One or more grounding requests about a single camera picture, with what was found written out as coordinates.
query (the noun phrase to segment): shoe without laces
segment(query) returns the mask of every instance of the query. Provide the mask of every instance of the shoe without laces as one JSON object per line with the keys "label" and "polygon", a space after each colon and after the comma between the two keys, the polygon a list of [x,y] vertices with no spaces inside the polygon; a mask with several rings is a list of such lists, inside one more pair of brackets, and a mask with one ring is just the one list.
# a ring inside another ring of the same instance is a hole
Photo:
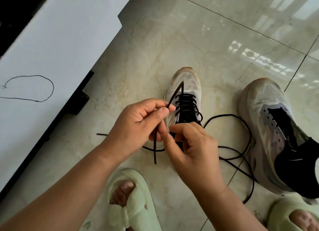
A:
{"label": "shoe without laces", "polygon": [[280,87],[268,78],[250,83],[241,94],[239,115],[255,139],[249,155],[258,182],[273,193],[297,192],[309,202],[319,198],[319,144],[296,125]]}
{"label": "shoe without laces", "polygon": [[168,127],[177,123],[198,122],[202,90],[199,78],[196,72],[190,67],[179,69],[170,80],[165,92],[164,99],[169,102],[175,90],[184,81],[184,94],[181,95],[181,89],[172,101],[176,107],[174,112],[170,112],[165,119],[167,131]]}

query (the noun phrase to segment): person's right hand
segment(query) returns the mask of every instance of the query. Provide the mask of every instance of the person's right hand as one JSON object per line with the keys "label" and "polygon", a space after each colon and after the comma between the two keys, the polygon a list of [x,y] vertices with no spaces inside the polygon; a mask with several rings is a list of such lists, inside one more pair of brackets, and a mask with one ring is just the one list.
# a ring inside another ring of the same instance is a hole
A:
{"label": "person's right hand", "polygon": [[176,133],[175,140],[183,140],[184,152],[173,137],[161,132],[165,150],[182,181],[196,195],[202,191],[221,193],[224,184],[218,158],[217,141],[195,122],[173,124],[170,131]]}

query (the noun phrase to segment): drawing on white panel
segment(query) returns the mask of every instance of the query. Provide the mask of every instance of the drawing on white panel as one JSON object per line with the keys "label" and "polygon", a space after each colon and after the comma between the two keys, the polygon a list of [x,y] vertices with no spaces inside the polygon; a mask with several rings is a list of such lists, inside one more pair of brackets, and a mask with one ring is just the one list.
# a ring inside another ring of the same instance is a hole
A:
{"label": "drawing on white panel", "polygon": [[44,102],[53,91],[53,82],[44,76],[17,76],[0,85],[0,98]]}

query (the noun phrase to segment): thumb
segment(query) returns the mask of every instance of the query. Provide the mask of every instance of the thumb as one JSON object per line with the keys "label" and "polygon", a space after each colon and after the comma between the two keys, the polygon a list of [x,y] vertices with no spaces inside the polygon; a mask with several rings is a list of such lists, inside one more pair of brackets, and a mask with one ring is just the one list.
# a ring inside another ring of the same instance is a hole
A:
{"label": "thumb", "polygon": [[174,138],[168,132],[161,133],[161,136],[164,142],[164,148],[171,162],[173,164],[176,162],[184,162],[186,156],[183,153],[183,151],[180,149],[180,147],[178,147]]}
{"label": "thumb", "polygon": [[142,124],[145,126],[146,131],[151,133],[154,128],[168,115],[169,109],[167,107],[161,107],[156,111],[152,112],[146,117]]}

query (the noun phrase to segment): slipper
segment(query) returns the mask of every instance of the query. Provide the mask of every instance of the slipper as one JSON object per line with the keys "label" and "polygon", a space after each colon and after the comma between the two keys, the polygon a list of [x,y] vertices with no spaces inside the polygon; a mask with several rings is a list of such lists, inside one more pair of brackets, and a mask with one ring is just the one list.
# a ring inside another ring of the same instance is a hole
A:
{"label": "slipper", "polygon": [[315,206],[285,198],[276,203],[272,208],[267,229],[269,231],[301,231],[301,229],[289,219],[289,215],[297,209],[308,211],[313,216],[319,218],[319,213]]}
{"label": "slipper", "polygon": [[[110,204],[112,193],[118,185],[130,180],[135,188],[130,194],[125,207]],[[150,190],[144,178],[134,170],[119,172],[111,181],[107,192],[109,224],[114,231],[125,231],[132,227],[134,231],[162,231],[156,216]]]}

